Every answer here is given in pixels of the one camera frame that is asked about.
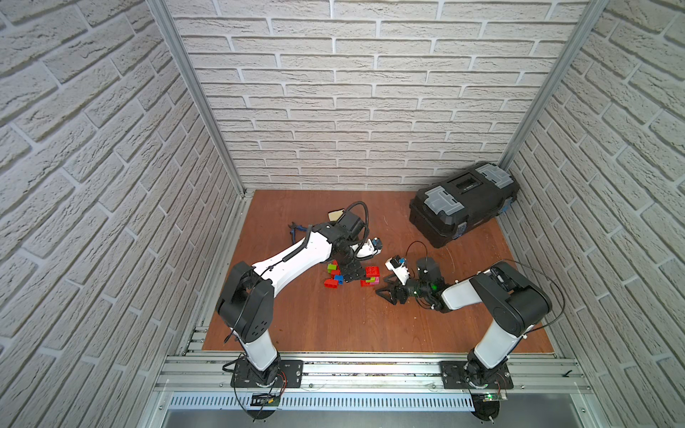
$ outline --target metal panel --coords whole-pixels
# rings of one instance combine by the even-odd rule
[[[537,122],[540,115],[543,113],[552,94],[557,90],[562,79],[569,70],[571,63],[575,56],[580,52],[580,48],[590,35],[590,31],[595,26],[599,19],[599,15],[604,11],[609,0],[590,0],[590,3],[585,7],[583,15],[580,17],[578,24],[575,26],[571,37],[564,45],[564,49],[559,54],[559,57],[554,62],[549,74],[545,78],[540,90],[535,95],[533,102],[528,107],[523,120],[519,123],[514,135],[512,135],[506,150],[502,153],[498,166],[503,170],[508,170],[514,158],[521,150],[521,146],[528,138],[535,122]]]
[[[252,392],[176,392],[169,405],[170,410],[216,409],[259,410],[250,406]],[[357,412],[472,412],[471,395],[463,392],[440,394],[401,394],[350,392],[302,392],[287,391],[278,410],[354,410]]]
[[[155,17],[155,21],[160,27],[160,32],[164,36],[166,44],[169,46],[171,56],[173,56],[173,59],[176,61],[181,77],[183,77],[183,80],[186,82],[188,92],[195,102],[197,111],[200,113],[200,117],[207,127],[207,131],[214,142],[214,146],[219,152],[219,157],[226,167],[228,176],[231,178],[231,182],[236,188],[236,192],[238,192],[238,195],[242,198],[245,195],[245,186],[242,184],[240,174],[238,174],[238,170],[236,170],[233,159],[231,159],[231,154],[226,147],[226,142],[219,130],[219,125],[216,123],[205,92],[202,90],[200,80],[190,62],[190,56],[183,44],[181,34],[178,32],[178,29],[173,22],[173,18],[171,18],[171,13],[164,0],[148,0],[147,3],[150,6],[152,15]]]

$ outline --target black cable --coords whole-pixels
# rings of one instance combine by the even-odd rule
[[[407,247],[407,251],[404,252],[404,258],[405,258],[405,259],[407,258],[407,254],[409,254],[409,249],[412,248],[412,245],[416,244],[417,242],[418,242],[419,244],[423,245],[423,249],[424,249],[425,252],[426,252],[426,255],[425,255],[425,256],[428,257],[428,248],[426,247],[426,244],[424,244],[424,243],[421,242],[421,241],[414,241],[414,242],[412,242],[411,244],[409,244],[409,246]]]
[[[547,324],[541,325],[540,327],[538,327],[538,328],[536,328],[536,329],[533,329],[533,330],[527,332],[526,334],[530,334],[530,333],[532,333],[533,331],[538,331],[538,330],[544,329],[544,328],[549,327],[550,325],[556,323],[556,322],[559,320],[559,318],[561,317],[561,315],[564,314],[564,311],[565,311],[565,309],[566,309],[566,297],[564,296],[564,291],[563,291],[562,288],[559,286],[559,284],[557,284],[552,278],[550,278],[550,277],[548,276],[548,274],[542,272],[541,270],[535,269],[533,266],[530,266],[530,265],[528,265],[528,264],[521,263],[521,262],[518,262],[518,261],[512,260],[512,259],[501,259],[500,262],[514,262],[514,263],[516,263],[516,264],[520,264],[520,265],[523,266],[524,268],[529,268],[530,270],[539,273],[539,274],[542,275],[543,277],[547,278],[547,279],[549,280],[549,282],[551,282],[552,284],[554,284],[554,286],[557,288],[557,290],[559,290],[559,293],[561,294],[561,311],[559,312],[559,314],[558,314],[552,321],[549,321]]]

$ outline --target wooden piece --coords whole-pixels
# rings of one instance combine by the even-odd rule
[[[294,221],[307,226],[327,220],[327,213],[358,200],[369,207],[370,237],[379,237],[383,251],[365,266],[380,266],[380,275],[390,271],[385,260],[404,256],[407,245],[420,240],[428,255],[440,265],[448,283],[475,275],[511,252],[495,219],[470,231],[441,249],[431,247],[409,222],[409,202],[414,192],[363,192],[313,190],[258,190],[250,205],[232,264],[248,264],[268,259],[291,245],[288,225]],[[353,208],[363,215],[361,207]],[[410,266],[424,256],[423,246],[412,245]],[[409,300],[392,306],[360,287],[359,281],[326,288],[327,265],[317,265],[285,287],[276,298],[271,338],[279,351],[359,351],[359,352],[455,352],[466,353],[483,337],[492,317],[482,303],[441,314],[424,310]],[[204,342],[205,351],[237,351],[230,329],[215,313]],[[522,340],[515,352],[551,353],[544,331]]]

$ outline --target toolbox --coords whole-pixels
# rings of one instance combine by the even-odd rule
[[[435,248],[505,212],[519,184],[498,166],[479,162],[466,171],[419,190],[409,220]]]

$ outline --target metal extrusion profile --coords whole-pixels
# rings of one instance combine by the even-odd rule
[[[571,63],[578,52],[580,52],[580,48],[583,47],[585,40],[587,40],[590,35],[590,31],[592,31],[595,23],[597,23],[597,20],[604,11],[607,3],[609,3],[609,0],[590,0],[590,3],[585,7],[583,15],[573,29],[571,37],[564,45],[563,50],[547,74],[540,90],[528,107],[528,111],[525,113],[523,120],[519,123],[519,126],[509,140],[509,144],[502,153],[497,165],[503,170],[507,171],[509,169],[514,158],[519,153],[519,150],[521,150],[525,139],[528,138],[528,135],[533,130],[533,126],[535,126],[535,123],[540,118],[545,107],[547,107],[547,103],[549,103],[552,94],[561,84]]]
[[[219,152],[219,157],[226,167],[228,176],[230,177],[233,186],[236,188],[238,195],[243,198],[245,197],[245,185],[243,185],[240,174],[238,174],[231,154],[226,147],[226,142],[223,139],[214,113],[212,113],[212,108],[207,100],[207,96],[202,90],[200,79],[197,77],[195,68],[192,66],[190,56],[183,44],[181,34],[178,32],[178,28],[176,28],[176,24],[173,22],[171,12],[169,12],[169,8],[166,6],[164,0],[147,0],[147,3],[155,18],[155,22],[159,25],[160,32],[164,36],[166,44],[169,46],[171,56],[176,61],[181,77],[183,77],[183,80],[186,82],[188,92],[195,102],[197,111],[200,113],[200,117],[207,127],[207,132],[215,143],[214,146]]]

